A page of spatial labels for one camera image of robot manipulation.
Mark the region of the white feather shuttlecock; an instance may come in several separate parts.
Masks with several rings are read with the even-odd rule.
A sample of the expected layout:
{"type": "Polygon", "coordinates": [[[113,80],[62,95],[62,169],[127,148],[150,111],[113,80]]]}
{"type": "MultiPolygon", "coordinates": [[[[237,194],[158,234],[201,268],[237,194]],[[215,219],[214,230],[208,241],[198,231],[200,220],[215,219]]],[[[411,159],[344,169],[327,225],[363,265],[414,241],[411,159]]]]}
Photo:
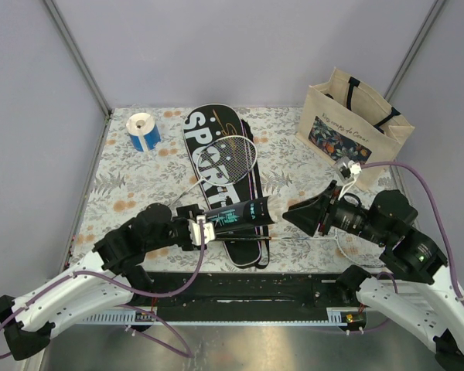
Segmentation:
{"type": "Polygon", "coordinates": [[[274,223],[282,221],[282,216],[288,211],[288,204],[278,195],[271,195],[267,201],[268,214],[274,223]]]}

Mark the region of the black teal shuttlecock tube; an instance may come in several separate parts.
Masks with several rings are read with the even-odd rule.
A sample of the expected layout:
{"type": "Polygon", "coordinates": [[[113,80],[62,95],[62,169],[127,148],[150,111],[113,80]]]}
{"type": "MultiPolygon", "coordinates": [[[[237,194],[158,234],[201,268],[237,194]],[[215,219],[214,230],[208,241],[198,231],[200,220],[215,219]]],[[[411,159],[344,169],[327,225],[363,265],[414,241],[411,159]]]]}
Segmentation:
{"type": "Polygon", "coordinates": [[[235,203],[204,213],[213,222],[216,235],[274,224],[268,214],[268,197],[235,203]]]}

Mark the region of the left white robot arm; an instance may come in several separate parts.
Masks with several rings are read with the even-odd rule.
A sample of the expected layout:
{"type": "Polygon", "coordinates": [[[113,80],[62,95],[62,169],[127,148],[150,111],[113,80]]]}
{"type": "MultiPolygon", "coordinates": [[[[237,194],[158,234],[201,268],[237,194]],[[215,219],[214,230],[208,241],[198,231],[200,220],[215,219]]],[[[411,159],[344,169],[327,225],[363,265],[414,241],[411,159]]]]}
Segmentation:
{"type": "Polygon", "coordinates": [[[145,255],[172,245],[204,249],[215,237],[213,224],[204,215],[174,216],[168,206],[151,204],[43,286],[17,298],[0,297],[6,355],[16,361],[28,359],[44,350],[54,336],[98,311],[128,303],[144,305],[151,298],[184,292],[196,274],[174,291],[156,293],[141,266],[145,255]]]}

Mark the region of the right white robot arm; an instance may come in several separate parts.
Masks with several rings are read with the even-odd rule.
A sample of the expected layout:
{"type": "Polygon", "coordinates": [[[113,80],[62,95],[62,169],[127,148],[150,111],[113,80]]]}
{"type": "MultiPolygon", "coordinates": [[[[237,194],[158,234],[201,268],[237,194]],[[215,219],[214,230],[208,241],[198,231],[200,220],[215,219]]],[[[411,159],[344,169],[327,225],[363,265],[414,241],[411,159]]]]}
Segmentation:
{"type": "Polygon", "coordinates": [[[371,273],[351,265],[336,280],[336,296],[384,314],[408,330],[445,370],[464,370],[464,305],[454,291],[452,262],[438,245],[412,225],[418,212],[398,190],[379,192],[369,209],[345,199],[335,182],[319,195],[290,206],[284,220],[306,234],[331,228],[382,247],[380,260],[395,278],[409,283],[430,306],[422,310],[386,289],[371,273]]]}

